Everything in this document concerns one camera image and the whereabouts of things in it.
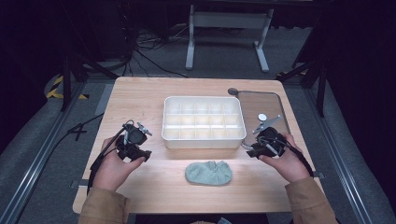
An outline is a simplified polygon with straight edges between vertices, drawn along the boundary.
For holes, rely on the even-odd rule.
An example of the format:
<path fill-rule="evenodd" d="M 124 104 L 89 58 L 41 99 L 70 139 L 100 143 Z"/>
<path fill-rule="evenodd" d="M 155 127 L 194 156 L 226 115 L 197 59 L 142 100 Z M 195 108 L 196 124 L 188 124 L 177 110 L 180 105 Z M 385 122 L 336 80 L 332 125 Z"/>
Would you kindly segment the white metal table frame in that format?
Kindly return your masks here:
<path fill-rule="evenodd" d="M 253 43 L 256 55 L 264 73 L 269 72 L 269 65 L 264 54 L 264 41 L 267 37 L 274 11 L 268 9 L 262 14 L 236 13 L 236 12 L 208 12 L 197 11 L 195 5 L 190 5 L 189 15 L 189 44 L 185 68 L 193 68 L 195 40 L 194 30 L 200 28 L 235 28 L 235 29 L 260 29 L 261 37 Z"/>

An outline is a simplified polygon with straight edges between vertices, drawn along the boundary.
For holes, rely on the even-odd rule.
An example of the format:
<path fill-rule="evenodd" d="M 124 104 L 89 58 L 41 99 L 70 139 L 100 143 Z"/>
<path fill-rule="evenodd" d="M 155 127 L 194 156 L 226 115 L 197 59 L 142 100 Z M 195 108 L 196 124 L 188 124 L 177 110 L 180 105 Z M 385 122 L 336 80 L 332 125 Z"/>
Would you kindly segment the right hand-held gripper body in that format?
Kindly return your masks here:
<path fill-rule="evenodd" d="M 268 119 L 266 115 L 260 113 L 258 115 L 260 124 L 252 131 L 256 135 L 256 142 L 253 146 L 262 146 L 264 151 L 257 152 L 263 153 L 267 157 L 280 157 L 284 153 L 284 146 L 286 145 L 286 139 L 281 133 L 279 133 L 273 125 L 281 120 L 281 116 L 277 115 L 275 118 Z"/>

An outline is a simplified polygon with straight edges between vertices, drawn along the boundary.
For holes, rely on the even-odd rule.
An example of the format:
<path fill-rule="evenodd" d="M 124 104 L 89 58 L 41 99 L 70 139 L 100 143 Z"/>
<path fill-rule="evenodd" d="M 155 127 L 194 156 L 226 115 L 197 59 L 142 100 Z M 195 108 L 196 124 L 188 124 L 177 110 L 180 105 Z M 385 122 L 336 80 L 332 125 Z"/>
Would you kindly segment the small metal bracket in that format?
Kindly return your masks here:
<path fill-rule="evenodd" d="M 72 189 L 87 188 L 89 186 L 88 179 L 73 180 L 70 184 Z"/>

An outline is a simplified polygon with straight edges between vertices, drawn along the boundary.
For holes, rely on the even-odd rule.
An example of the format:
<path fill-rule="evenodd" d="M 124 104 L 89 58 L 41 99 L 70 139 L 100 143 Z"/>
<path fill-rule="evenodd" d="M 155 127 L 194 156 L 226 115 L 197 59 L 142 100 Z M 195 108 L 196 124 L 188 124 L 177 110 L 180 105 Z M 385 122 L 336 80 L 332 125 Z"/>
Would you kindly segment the clear plastic lid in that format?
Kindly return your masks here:
<path fill-rule="evenodd" d="M 242 147 L 251 149 L 256 143 L 256 136 L 267 127 L 275 128 L 279 133 L 290 133 L 287 116 L 280 96 L 267 91 L 241 91 L 228 89 L 231 96 L 237 98 L 241 105 L 247 135 Z"/>

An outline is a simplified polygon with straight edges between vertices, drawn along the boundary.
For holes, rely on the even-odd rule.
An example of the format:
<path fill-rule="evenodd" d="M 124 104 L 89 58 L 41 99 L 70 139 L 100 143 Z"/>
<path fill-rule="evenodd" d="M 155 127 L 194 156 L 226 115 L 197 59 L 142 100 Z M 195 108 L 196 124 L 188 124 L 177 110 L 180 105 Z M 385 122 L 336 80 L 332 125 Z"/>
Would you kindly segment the black metal stand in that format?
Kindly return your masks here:
<path fill-rule="evenodd" d="M 61 111 L 64 112 L 72 101 L 72 84 L 71 77 L 74 77 L 77 83 L 85 83 L 88 79 L 88 74 L 84 68 L 84 64 L 90 66 L 93 70 L 104 74 L 106 77 L 116 79 L 118 76 L 110 70 L 104 68 L 99 63 L 75 53 L 73 50 L 67 49 L 64 52 L 64 60 L 62 66 L 62 75 L 64 81 L 64 98 Z"/>
<path fill-rule="evenodd" d="M 318 84 L 316 109 L 318 114 L 324 117 L 324 96 L 326 88 L 327 69 L 323 62 L 304 63 L 289 72 L 280 72 L 276 76 L 276 80 L 284 82 L 292 77 L 296 77 L 304 73 L 304 77 L 300 80 L 300 86 L 303 89 L 311 89 L 315 83 Z"/>

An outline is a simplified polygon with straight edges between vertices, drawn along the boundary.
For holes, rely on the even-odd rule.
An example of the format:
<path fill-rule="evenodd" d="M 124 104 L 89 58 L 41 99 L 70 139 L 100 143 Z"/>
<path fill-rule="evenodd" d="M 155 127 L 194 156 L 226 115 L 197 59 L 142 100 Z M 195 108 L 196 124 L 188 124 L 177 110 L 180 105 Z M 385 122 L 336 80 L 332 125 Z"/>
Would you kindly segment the person's right hand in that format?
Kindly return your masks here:
<path fill-rule="evenodd" d="M 289 148 L 286 148 L 284 154 L 277 159 L 261 155 L 259 160 L 275 168 L 289 183 L 310 177 L 304 164 Z"/>

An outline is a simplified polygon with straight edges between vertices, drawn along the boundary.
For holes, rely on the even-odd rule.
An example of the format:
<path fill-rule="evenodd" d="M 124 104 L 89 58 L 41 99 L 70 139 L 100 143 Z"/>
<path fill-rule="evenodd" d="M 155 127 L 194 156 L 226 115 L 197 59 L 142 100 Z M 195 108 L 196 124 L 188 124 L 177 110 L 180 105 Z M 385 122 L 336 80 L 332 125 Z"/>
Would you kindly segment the person's left hand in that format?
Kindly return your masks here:
<path fill-rule="evenodd" d="M 103 150 L 105 156 L 92 182 L 92 186 L 97 189 L 116 191 L 130 173 L 146 161 L 145 157 L 141 157 L 135 161 L 124 162 L 119 157 L 115 144 L 111 143 L 110 138 L 104 141 Z"/>

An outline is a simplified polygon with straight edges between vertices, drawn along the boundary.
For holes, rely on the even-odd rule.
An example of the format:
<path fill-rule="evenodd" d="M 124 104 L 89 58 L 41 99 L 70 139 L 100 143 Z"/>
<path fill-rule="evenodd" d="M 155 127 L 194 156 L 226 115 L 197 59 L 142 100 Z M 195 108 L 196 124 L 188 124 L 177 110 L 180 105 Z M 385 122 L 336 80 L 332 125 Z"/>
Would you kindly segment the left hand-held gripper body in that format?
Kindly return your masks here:
<path fill-rule="evenodd" d="M 131 119 L 126 121 L 122 128 L 125 133 L 116 141 L 119 153 L 142 152 L 140 146 L 147 141 L 148 136 L 152 136 L 152 133 L 141 122 L 134 124 Z"/>

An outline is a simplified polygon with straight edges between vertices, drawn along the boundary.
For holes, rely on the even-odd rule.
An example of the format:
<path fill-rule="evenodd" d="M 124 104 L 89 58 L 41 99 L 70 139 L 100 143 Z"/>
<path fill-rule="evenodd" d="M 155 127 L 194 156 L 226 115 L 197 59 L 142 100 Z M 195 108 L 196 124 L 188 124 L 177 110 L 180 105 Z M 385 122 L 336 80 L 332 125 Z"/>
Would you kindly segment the grey-green sock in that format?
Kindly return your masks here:
<path fill-rule="evenodd" d="M 223 186 L 233 179 L 233 171 L 225 161 L 205 161 L 189 164 L 185 178 L 198 185 Z"/>

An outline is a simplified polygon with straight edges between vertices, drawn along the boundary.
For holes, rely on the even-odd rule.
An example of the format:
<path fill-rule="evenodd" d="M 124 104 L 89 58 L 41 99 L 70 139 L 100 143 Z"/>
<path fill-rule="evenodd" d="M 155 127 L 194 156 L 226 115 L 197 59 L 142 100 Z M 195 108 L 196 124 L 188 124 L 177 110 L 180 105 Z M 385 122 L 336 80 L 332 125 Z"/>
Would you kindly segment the aluminium floor rail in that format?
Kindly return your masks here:
<path fill-rule="evenodd" d="M 42 171 L 50 158 L 53 150 L 55 149 L 55 140 L 59 136 L 60 131 L 70 114 L 73 105 L 78 100 L 79 95 L 85 88 L 85 83 L 77 83 L 71 91 L 71 98 L 69 105 L 64 111 L 60 112 L 52 125 L 49 134 L 47 135 L 44 143 L 38 150 L 29 168 L 25 172 L 21 183 L 13 194 L 10 202 L 8 203 L 4 213 L 0 216 L 0 224 L 17 224 L 21 217 L 26 204 L 28 204 L 34 188 L 38 182 Z"/>
<path fill-rule="evenodd" d="M 330 148 L 332 163 L 359 224 L 373 224 L 368 210 L 361 199 L 354 177 L 337 149 L 330 127 L 325 118 L 323 118 L 317 111 L 317 103 L 314 94 L 307 89 L 303 89 L 303 93 L 311 111 L 314 113 L 314 118 L 317 121 L 321 132 L 324 134 L 326 143 Z"/>

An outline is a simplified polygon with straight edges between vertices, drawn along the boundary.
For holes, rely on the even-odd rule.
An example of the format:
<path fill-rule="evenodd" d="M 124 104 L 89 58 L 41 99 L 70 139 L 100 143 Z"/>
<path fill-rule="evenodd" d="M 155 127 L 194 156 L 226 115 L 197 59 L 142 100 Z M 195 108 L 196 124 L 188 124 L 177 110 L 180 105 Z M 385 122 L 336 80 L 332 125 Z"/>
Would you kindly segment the white divided storage box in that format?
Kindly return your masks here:
<path fill-rule="evenodd" d="M 234 97 L 164 100 L 162 138 L 167 148 L 239 148 L 246 136 L 240 101 Z"/>

